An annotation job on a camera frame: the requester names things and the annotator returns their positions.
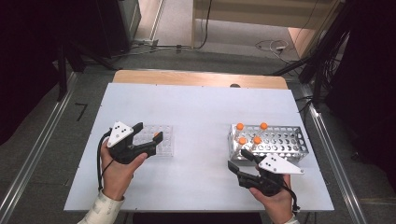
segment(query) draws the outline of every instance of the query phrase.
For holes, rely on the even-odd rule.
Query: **desk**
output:
[[[193,1],[192,45],[195,20],[206,19],[209,1]],[[289,27],[294,47],[303,58],[316,45],[322,31],[330,27],[341,7],[340,0],[216,0],[209,19]]]
[[[178,86],[171,85],[174,79]],[[278,86],[281,90],[260,89]],[[248,88],[248,83],[257,88]],[[238,83],[243,88],[228,88]],[[258,212],[262,205],[238,186],[228,170],[227,134],[236,122],[302,127],[292,94],[282,77],[251,77],[211,73],[119,71],[107,86],[64,210],[88,210],[96,196],[96,147],[116,119],[129,125],[173,126],[174,156],[151,157],[136,171],[124,211],[136,212]],[[251,107],[254,102],[264,102]],[[247,106],[233,107],[235,102]],[[304,211],[333,210],[332,201],[313,154],[299,162],[305,175],[291,184]],[[257,174],[254,167],[241,167]]]

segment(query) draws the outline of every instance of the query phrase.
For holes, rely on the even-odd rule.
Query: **white tabletop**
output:
[[[116,120],[134,126],[172,125],[174,156],[150,157],[135,172],[122,210],[139,212],[262,211],[228,170],[231,124],[300,126],[291,91],[266,89],[108,84],[64,210],[89,210],[97,195],[96,150]],[[303,211],[333,210],[312,147],[297,165],[304,175],[291,184]],[[257,175],[254,167],[241,167]]]

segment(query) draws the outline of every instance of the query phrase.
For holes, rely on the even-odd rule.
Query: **gray floor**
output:
[[[176,53],[174,50],[163,50],[123,57],[115,65],[125,69],[170,69],[262,75],[283,67],[284,63],[276,59],[264,60],[258,57],[197,51]],[[77,223],[83,217],[83,213],[64,212],[64,203],[70,190],[70,180],[73,179],[78,168],[106,84],[111,82],[113,76],[113,71],[108,71],[97,64],[89,65],[84,74],[78,74],[78,82],[71,99],[8,223]],[[284,77],[294,96],[301,97],[300,84],[296,78],[290,75],[284,75]],[[12,138],[0,146],[0,176],[2,176],[0,193],[2,197],[49,117],[56,97],[57,87],[49,92],[32,111]],[[76,103],[88,104],[87,110],[79,121],[77,119],[82,108]],[[304,102],[298,102],[298,106],[302,108]],[[347,131],[343,123],[333,117],[325,105],[322,106],[322,109],[322,115],[334,146],[358,198],[394,198],[395,194],[381,170],[372,164],[364,164],[350,159],[354,150],[348,142]],[[323,151],[318,132],[309,114],[306,117],[305,125],[321,172],[328,182],[327,187],[335,207],[335,211],[317,213],[317,223],[352,223],[346,203]],[[368,223],[392,223],[396,208],[394,204],[363,203],[361,206]],[[300,220],[304,221],[306,215],[300,214]],[[117,223],[121,223],[122,217],[121,214]],[[263,223],[269,223],[264,213],[262,219]],[[314,223],[313,214],[307,223]]]

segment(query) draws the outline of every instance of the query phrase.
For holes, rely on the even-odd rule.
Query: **person's left hand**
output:
[[[107,140],[102,144],[100,156],[102,170],[104,170],[113,160],[107,147]],[[145,161],[147,156],[147,153],[142,153],[129,164],[113,161],[103,174],[104,188],[102,192],[110,199],[121,201],[131,183],[134,171]]]

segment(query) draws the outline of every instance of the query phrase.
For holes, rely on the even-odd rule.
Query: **forearm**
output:
[[[123,204],[99,192],[91,210],[78,224],[113,224]]]

